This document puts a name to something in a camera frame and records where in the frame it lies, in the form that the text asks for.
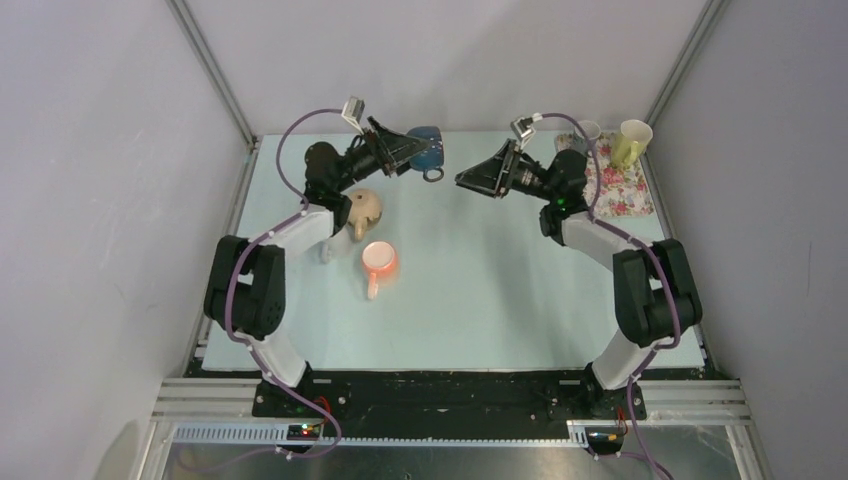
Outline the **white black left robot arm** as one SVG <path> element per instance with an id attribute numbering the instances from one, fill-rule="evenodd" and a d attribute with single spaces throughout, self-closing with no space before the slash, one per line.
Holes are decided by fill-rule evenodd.
<path id="1" fill-rule="evenodd" d="M 301 380 L 307 360 L 281 332 L 288 261 L 345 232 L 354 209 L 346 192 L 353 185 L 374 173 L 401 176 L 437 150 L 433 138 L 367 122 L 344 151 L 326 141 L 306 148 L 305 187 L 291 217 L 254 238 L 226 235 L 216 245 L 203 314 L 248 350 L 266 380 L 281 386 L 277 402 L 292 416 L 312 411 L 316 390 Z"/>

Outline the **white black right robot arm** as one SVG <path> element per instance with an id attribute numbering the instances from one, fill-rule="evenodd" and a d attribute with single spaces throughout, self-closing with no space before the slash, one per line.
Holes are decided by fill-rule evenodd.
<path id="1" fill-rule="evenodd" d="M 508 140 L 494 156 L 458 173 L 455 182 L 491 198 L 517 191 L 545 201 L 539 214 L 542 234 L 611 273 L 617 330 L 590 363 L 591 383 L 580 392 L 583 409 L 604 418 L 619 407 L 619 389 L 701 323 L 703 307 L 680 241 L 648 242 L 593 214 L 584 196 L 588 162 L 586 154 L 566 149 L 543 166 Z"/>

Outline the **yellow mug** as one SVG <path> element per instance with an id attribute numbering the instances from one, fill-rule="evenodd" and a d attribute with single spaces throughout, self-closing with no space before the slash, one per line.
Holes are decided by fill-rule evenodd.
<path id="1" fill-rule="evenodd" d="M 649 124 L 637 119 L 623 121 L 614 138 L 611 164 L 621 170 L 634 166 L 647 150 L 653 137 L 654 131 Z"/>

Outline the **grey blue mug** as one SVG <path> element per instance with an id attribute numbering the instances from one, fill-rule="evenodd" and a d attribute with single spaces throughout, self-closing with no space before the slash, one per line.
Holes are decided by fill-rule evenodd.
<path id="1" fill-rule="evenodd" d="M 579 120 L 571 138 L 571 148 L 584 156 L 589 156 L 601 135 L 600 126 L 592 120 Z"/>

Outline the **dark blue mug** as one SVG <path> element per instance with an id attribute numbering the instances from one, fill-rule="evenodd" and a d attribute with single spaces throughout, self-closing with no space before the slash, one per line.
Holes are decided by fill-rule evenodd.
<path id="1" fill-rule="evenodd" d="M 439 182 L 444 178 L 444 141 L 437 126 L 417 126 L 406 132 L 407 135 L 424 140 L 425 149 L 409 160 L 410 168 L 420 172 L 428 183 Z"/>

